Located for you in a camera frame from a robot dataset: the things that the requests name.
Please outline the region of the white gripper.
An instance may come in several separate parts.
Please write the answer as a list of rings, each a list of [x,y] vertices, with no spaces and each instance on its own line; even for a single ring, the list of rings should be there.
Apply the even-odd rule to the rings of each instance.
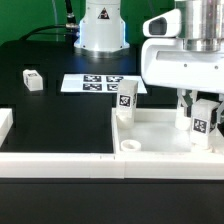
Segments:
[[[144,82],[177,88],[185,117],[191,90],[224,94],[224,8],[175,8],[146,21],[143,34]]]

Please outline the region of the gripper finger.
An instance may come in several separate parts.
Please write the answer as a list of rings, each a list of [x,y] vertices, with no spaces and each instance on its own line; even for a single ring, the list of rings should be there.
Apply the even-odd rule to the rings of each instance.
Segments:
[[[224,123],[224,94],[219,95],[219,106],[215,109],[215,126]]]

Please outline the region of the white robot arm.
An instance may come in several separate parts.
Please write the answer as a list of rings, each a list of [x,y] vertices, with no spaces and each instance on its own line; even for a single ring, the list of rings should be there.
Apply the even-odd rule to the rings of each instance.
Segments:
[[[74,47],[108,56],[129,47],[121,0],[86,0]],[[174,0],[175,8],[143,24],[141,75],[148,85],[216,93],[224,123],[224,0]]]

